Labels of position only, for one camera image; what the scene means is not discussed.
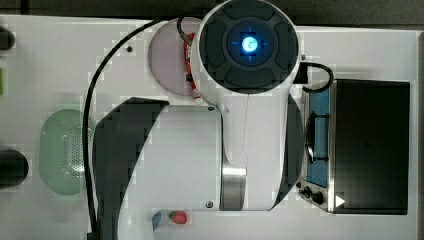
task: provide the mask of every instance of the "screw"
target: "screw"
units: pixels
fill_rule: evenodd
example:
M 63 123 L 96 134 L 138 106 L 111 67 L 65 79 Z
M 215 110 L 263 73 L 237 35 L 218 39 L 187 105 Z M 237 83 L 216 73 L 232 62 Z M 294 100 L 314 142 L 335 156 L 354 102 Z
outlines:
M 206 207 L 207 208 L 212 208 L 213 207 L 213 202 L 212 201 L 207 201 L 206 202 Z

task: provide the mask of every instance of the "white table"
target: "white table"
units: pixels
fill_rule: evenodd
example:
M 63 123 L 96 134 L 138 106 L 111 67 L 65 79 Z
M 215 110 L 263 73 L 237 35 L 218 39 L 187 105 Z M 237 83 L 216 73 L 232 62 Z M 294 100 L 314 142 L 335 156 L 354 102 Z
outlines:
M 89 228 L 85 191 L 59 196 L 41 181 L 40 130 L 60 109 L 83 109 L 98 64 L 119 39 L 145 22 L 0 16 L 0 24 L 16 36 L 15 47 L 0 52 L 4 74 L 0 147 L 21 151 L 30 163 L 22 185 L 0 191 L 0 239 L 85 239 Z M 411 83 L 408 215 L 330 215 L 300 199 L 293 189 L 271 212 L 190 213 L 185 226 L 161 224 L 156 239 L 416 239 L 419 32 L 317 27 L 298 31 L 308 60 L 330 66 L 336 78 Z M 191 104 L 190 97 L 168 94 L 154 81 L 146 54 L 152 37 L 152 30 L 140 33 L 129 42 L 133 52 L 121 49 L 112 58 L 93 98 L 95 120 L 131 96 Z M 313 77 L 318 80 L 321 75 Z

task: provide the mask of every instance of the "glowing blue light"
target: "glowing blue light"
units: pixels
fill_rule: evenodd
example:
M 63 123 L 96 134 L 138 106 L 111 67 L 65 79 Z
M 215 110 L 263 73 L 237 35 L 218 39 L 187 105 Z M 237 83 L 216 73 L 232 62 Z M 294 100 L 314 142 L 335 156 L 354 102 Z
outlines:
M 246 37 L 241 42 L 241 45 L 243 46 L 244 51 L 253 52 L 256 48 L 258 48 L 258 41 L 256 41 L 253 37 Z

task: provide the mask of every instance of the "black cover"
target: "black cover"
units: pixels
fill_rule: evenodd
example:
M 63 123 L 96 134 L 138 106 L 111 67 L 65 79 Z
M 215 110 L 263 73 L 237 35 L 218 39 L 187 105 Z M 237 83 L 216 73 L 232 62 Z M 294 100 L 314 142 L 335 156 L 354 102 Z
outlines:
M 15 36 L 0 26 L 0 50 L 9 50 L 15 45 Z
M 28 161 L 16 150 L 0 151 L 0 189 L 21 184 L 28 175 Z
M 302 169 L 304 142 L 302 115 L 295 100 L 289 95 L 283 174 L 281 175 L 278 195 L 272 208 L 284 199 L 299 179 Z
M 409 83 L 337 80 L 336 94 L 335 213 L 406 214 Z
M 231 91 L 269 91 L 290 75 L 297 62 L 299 46 L 293 25 L 265 1 L 229 1 L 209 17 L 200 34 L 203 66 Z M 246 37 L 257 40 L 256 50 L 242 49 Z
M 150 130 L 166 105 L 169 102 L 131 98 L 97 124 L 93 172 L 99 203 L 98 240 L 117 239 L 118 216 L 129 180 Z

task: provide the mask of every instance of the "green pad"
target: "green pad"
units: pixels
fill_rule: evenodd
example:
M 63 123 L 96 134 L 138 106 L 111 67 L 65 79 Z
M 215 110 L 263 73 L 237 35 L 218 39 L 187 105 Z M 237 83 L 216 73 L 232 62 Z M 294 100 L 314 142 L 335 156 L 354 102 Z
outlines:
M 61 195 L 73 195 L 85 189 L 82 116 L 77 110 L 61 110 L 50 116 L 41 129 L 40 176 L 48 188 Z M 89 119 L 89 141 L 94 127 Z

